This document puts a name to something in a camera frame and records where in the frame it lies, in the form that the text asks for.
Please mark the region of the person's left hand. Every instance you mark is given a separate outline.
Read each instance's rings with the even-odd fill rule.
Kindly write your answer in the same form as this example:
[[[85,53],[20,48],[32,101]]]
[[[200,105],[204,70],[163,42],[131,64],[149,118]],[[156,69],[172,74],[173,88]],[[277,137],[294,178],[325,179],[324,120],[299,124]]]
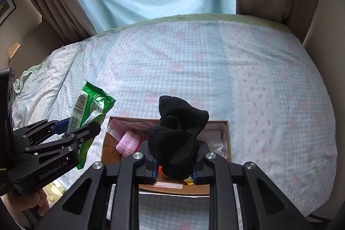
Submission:
[[[39,189],[37,192],[29,195],[7,193],[1,199],[11,217],[25,229],[31,229],[31,224],[24,214],[25,210],[38,206],[38,214],[41,217],[50,210],[49,202],[43,189]]]

